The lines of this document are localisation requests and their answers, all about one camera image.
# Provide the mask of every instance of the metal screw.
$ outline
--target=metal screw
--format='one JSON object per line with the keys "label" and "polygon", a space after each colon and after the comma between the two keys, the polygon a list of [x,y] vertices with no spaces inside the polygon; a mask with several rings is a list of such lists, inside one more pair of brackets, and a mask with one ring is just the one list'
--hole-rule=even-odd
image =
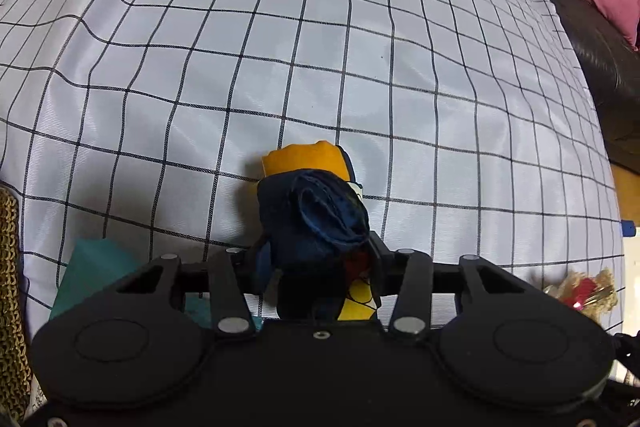
{"label": "metal screw", "polygon": [[424,320],[418,317],[400,317],[394,320],[394,328],[401,333],[417,335],[426,327],[427,324],[425,324]]}
{"label": "metal screw", "polygon": [[47,427],[67,427],[66,422],[62,418],[49,418]]}
{"label": "metal screw", "polygon": [[314,332],[314,338],[317,341],[325,341],[331,336],[329,331],[316,331]]}
{"label": "metal screw", "polygon": [[218,329],[225,333],[244,333],[249,329],[249,322],[242,317],[227,317],[226,319],[220,320]]}

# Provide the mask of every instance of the folded cloth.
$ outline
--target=folded cloth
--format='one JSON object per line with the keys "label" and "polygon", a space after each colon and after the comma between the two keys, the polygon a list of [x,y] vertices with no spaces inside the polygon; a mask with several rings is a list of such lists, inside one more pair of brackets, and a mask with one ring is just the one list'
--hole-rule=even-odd
{"label": "folded cloth", "polygon": [[[258,183],[260,222],[268,241],[258,278],[268,270],[316,275],[338,266],[369,237],[367,210],[350,185],[329,171],[299,169]],[[270,263],[261,257],[268,256]]]}
{"label": "folded cloth", "polygon": [[140,261],[108,239],[78,239],[60,282],[49,320],[141,266]]}

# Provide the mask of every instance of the green fabric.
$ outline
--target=green fabric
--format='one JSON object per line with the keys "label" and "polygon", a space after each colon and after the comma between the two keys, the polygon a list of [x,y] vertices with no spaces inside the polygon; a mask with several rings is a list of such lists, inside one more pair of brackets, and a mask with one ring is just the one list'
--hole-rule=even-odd
{"label": "green fabric", "polygon": [[[66,312],[141,266],[132,254],[108,239],[78,239],[49,318]],[[187,295],[184,312],[202,327],[211,327],[207,299]]]}

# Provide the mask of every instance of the grid pattern fabric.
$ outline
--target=grid pattern fabric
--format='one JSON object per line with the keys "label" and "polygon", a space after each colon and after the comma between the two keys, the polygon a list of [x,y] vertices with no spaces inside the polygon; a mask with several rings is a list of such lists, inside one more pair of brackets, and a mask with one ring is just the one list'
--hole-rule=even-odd
{"label": "grid pattern fabric", "polygon": [[548,0],[0,0],[0,121],[31,334],[76,238],[250,245],[260,156],[320,139],[389,247],[538,285],[609,267],[623,303],[612,176]]}

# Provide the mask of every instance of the yellow cloth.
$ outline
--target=yellow cloth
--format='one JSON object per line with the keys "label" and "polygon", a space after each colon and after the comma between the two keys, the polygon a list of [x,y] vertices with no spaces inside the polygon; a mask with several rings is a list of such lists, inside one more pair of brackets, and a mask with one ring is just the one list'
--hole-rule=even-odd
{"label": "yellow cloth", "polygon": [[333,172],[346,182],[350,181],[342,152],[325,140],[314,144],[287,145],[284,149],[271,151],[262,157],[262,168],[265,176],[298,169],[321,169]]}
{"label": "yellow cloth", "polygon": [[356,279],[349,286],[347,298],[344,300],[339,321],[368,321],[376,311],[376,302],[371,295],[369,279]]}

